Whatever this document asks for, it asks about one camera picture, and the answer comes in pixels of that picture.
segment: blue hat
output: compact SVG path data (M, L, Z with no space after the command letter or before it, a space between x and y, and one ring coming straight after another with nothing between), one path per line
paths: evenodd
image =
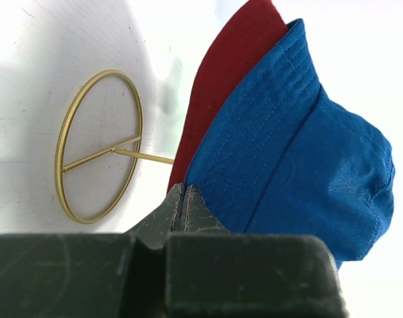
M226 100L185 184L231 232L315 235L339 268L387 231L393 178L389 142L329 99L296 20Z

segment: hat stand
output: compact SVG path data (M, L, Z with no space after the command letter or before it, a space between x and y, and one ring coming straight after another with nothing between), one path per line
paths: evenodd
M94 87L95 84L97 84L99 81L109 77L109 76L114 76L117 78L120 78L127 86L127 88L130 90L132 93L132 96L135 101L136 105L136 110L138 114L138 133L136 136L132 136L130 138L127 138L126 140L108 147L104 150L98 151L94 154L91 154L89 156L86 156L82 159L76 160L75 162L72 162L70 164L64 164L64 152L66 149L66 142L67 142L67 137L69 135L70 127L73 122L73 118L75 117L75 114L81 105L83 99L85 96L89 93L91 88ZM145 159L145 160L151 160L155 162L162 162L165 164L173 164L172 159L168 158L163 158L163 157L158 157L158 156L152 156L149 154L142 154L140 152L141 148L141 139L142 139L142 107L141 107L141 101L140 97L138 95L138 91L134 85L134 83L128 78L124 73L117 71L117 70L107 70L103 71L94 77L92 77L79 91L79 93L75 96L75 99L72 101L67 113L66 117L64 118L62 129L60 131L59 137L58 137L58 143L57 143L57 149L56 149L56 160L55 160L55 181L56 181L56 190L57 194L60 200L60 203L68 215L70 219L77 223L81 224L91 224L95 223L97 221L100 221L103 217L105 217L107 214L109 214L114 207L117 205L117 203L120 201L122 196L124 195L124 192L126 191L126 188L128 187L130 180L132 179L132 176L134 175L136 163L138 159ZM127 144L135 144L135 151L129 151L125 149L121 149L123 146ZM109 206L104 209L104 211L100 212L98 215L92 218L84 219L82 217L79 217L70 207L69 203L67 202L67 197L64 189L64 174L67 173L68 171L75 169L79 166L82 166L83 164L86 164L94 159L97 159L105 154L108 153L113 153L113 154L119 154L123 156L129 156L133 157L134 160L132 161L132 164L130 166L130 169L128 171L128 175L126 177L126 180L124 181L121 189L118 191L116 194L116 197L109 203Z

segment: hat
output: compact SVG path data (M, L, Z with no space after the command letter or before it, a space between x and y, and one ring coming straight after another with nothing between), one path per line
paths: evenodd
M391 146L327 96L303 21L288 27L223 104L185 184L229 231L317 236L339 268L389 227Z
M183 183L202 138L231 92L288 32L271 0L250 0L226 23L194 80L167 191Z

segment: white surface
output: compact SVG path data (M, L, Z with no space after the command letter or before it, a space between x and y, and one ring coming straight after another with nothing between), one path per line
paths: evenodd
M170 167L141 161L109 217L95 225L71 222L54 187L63 117L79 86L101 70L120 69L142 98L142 151L174 157L195 72L244 2L0 0L0 233L125 231L157 206ZM364 261L344 264L340 278L352 317L403 317L403 0L274 4L284 20L305 20L330 97L376 125L393 145L392 226ZM100 83L78 113L68 158L132 134L129 102L120 82ZM85 214L98 209L116 190L126 161L110 155L76 170L66 183L73 203Z

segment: gold metal ring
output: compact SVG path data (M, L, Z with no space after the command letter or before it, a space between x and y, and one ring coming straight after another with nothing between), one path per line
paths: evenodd
M78 160L72 164L68 164L67 166L64 166L64 152L66 149L66 142L67 142L67 137L70 131L71 124L73 122L73 118L75 117L75 114L77 112L77 109L81 105L83 99L85 96L88 94L88 92L91 90L91 88L94 87L95 84L97 84L99 81L101 81L104 78L107 78L109 76L115 76L120 78L128 87L128 89L132 92L132 95L135 100L136 104L136 110L138 113L138 134L137 136L133 138L129 138L128 140L121 142L120 144L110 147L106 150L102 150L96 154L93 154L91 156L88 156L84 159ZM140 152L141 148L141 139L142 139L142 107L141 107L141 101L140 97L138 95L138 91L134 85L134 83L128 78L124 73L117 71L117 70L107 70L103 71L93 78L91 78L79 91L79 93L76 95L75 99L72 101L69 110L66 113L66 117L63 121L62 129L60 131L60 135L58 137L58 143L57 143L57 149L56 149L56 161L55 161L55 167L56 167L56 190L58 197L60 199L60 203L62 204L62 207L66 214L70 217L75 222L81 223L81 224L91 224L99 221L103 217L105 217L109 212L113 210L113 208L117 205L119 200L122 198L124 195L124 192L126 191L126 188L128 187L130 180L132 179L132 176L135 171L136 163L138 158L134 156L134 159L132 161L131 167L128 172L128 176L123 183L123 186L119 193L116 195L116 197L109 203L109 206L104 210L101 211L97 216L92 217L90 219L84 219L79 216L77 216L72 208L70 207L69 203L67 202L66 194L64 191L64 176L63 174L66 173L67 171L76 168L86 162L89 162L93 159L96 159L106 153L112 152L115 153L117 151L117 148L124 146L125 144L134 142L135 143L135 153Z

